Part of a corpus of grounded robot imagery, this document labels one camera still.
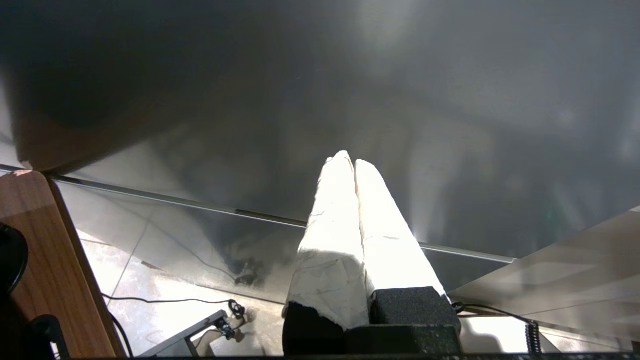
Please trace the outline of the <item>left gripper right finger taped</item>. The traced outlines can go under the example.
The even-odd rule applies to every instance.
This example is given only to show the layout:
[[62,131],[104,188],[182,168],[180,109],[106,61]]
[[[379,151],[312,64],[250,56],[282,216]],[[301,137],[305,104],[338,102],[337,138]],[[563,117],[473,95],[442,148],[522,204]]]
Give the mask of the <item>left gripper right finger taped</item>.
[[461,330],[434,267],[423,253],[382,174],[355,163],[359,228],[364,252],[368,326]]

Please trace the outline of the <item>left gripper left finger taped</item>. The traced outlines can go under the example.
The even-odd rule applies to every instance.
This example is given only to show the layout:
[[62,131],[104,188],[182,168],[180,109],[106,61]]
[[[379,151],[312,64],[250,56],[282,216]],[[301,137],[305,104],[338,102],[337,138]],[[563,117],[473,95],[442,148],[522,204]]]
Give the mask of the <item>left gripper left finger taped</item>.
[[282,317],[286,356],[344,354],[347,332],[370,324],[355,169],[345,150],[320,171]]

